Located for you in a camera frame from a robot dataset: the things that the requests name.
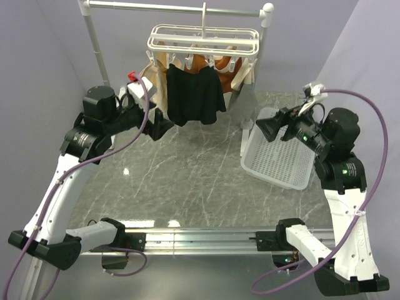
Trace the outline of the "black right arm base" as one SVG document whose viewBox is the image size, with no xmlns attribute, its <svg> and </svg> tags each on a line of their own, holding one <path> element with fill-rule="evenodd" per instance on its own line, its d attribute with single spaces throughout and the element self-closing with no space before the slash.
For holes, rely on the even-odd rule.
<svg viewBox="0 0 400 300">
<path fill-rule="evenodd" d="M 286 240 L 286 229 L 295 225 L 305 225 L 299 218 L 278 221 L 275 231 L 256 231 L 255 240 L 259 252 L 289 252 L 289 254 L 273 254 L 272 261 L 277 268 L 288 266 L 299 261 L 299 251 Z"/>
</svg>

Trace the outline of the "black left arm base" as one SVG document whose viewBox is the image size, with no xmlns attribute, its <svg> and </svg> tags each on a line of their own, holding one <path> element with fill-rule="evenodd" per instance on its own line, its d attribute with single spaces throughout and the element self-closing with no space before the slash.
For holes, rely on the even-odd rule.
<svg viewBox="0 0 400 300">
<path fill-rule="evenodd" d="M 146 245 L 146 233 L 124 233 L 122 238 L 109 245 L 101 246 L 101 266 L 104 273 L 115 277 L 128 277 L 141 272 L 148 262 L 144 253 Z M 114 270 L 123 270 L 129 262 L 130 254 L 138 254 L 143 258 L 142 264 L 128 273 L 116 273 Z"/>
</svg>

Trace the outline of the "white plastic clip hanger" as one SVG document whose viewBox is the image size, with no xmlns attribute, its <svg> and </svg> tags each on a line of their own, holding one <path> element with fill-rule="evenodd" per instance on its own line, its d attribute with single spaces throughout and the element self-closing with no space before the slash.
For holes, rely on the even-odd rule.
<svg viewBox="0 0 400 300">
<path fill-rule="evenodd" d="M 260 48 L 260 34 L 255 29 L 206 26 L 206 3 L 202 7 L 200 26 L 159 24 L 154 26 L 147 40 L 146 54 L 154 64 L 156 54 L 166 54 L 166 65 L 176 55 L 184 55 L 188 69 L 195 55 L 203 56 L 206 65 L 214 67 L 216 58 L 229 58 L 227 70 L 232 73 L 239 58 L 256 59 Z"/>
</svg>

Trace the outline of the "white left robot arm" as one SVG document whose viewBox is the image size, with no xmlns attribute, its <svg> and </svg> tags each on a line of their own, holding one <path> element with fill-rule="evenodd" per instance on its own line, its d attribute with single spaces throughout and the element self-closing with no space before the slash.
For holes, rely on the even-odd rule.
<svg viewBox="0 0 400 300">
<path fill-rule="evenodd" d="M 56 172 L 39 208 L 24 229 L 10 234 L 9 244 L 63 271 L 81 253 L 98 247 L 143 250 L 144 243 L 132 242 L 124 224 L 111 218 L 79 229 L 68 229 L 68 223 L 87 180 L 99 163 L 112 155 L 112 136 L 138 128 L 157 141 L 172 128 L 160 111 L 154 121 L 148 119 L 153 106 L 150 99 L 156 91 L 143 79 L 129 83 L 121 97 L 109 86 L 95 86 L 87 92 L 83 111 L 64 137 Z"/>
</svg>

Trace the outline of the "black underwear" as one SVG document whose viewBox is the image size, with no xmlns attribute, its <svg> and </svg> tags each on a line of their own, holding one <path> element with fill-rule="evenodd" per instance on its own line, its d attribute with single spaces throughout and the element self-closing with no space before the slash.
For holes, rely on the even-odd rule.
<svg viewBox="0 0 400 300">
<path fill-rule="evenodd" d="M 189 121 L 214 124 L 218 112 L 226 112 L 223 89 L 214 68 L 191 74 L 170 64 L 167 79 L 167 116 L 183 127 Z"/>
</svg>

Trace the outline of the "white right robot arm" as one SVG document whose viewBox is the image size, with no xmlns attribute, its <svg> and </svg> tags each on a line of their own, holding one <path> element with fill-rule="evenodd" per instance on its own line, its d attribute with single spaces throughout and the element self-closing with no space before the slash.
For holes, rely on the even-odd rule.
<svg viewBox="0 0 400 300">
<path fill-rule="evenodd" d="M 380 274 L 369 242 L 366 212 L 366 175 L 362 162 L 352 152 L 359 136 L 357 114 L 345 108 L 329 111 L 323 122 L 313 112 L 284 108 L 256 125 L 269 142 L 286 128 L 282 141 L 297 138 L 316 157 L 314 168 L 327 199 L 332 219 L 335 254 L 318 240 L 299 219 L 284 219 L 276 227 L 276 244 L 292 247 L 314 268 L 314 280 L 324 296 L 376 293 L 390 288 Z"/>
</svg>

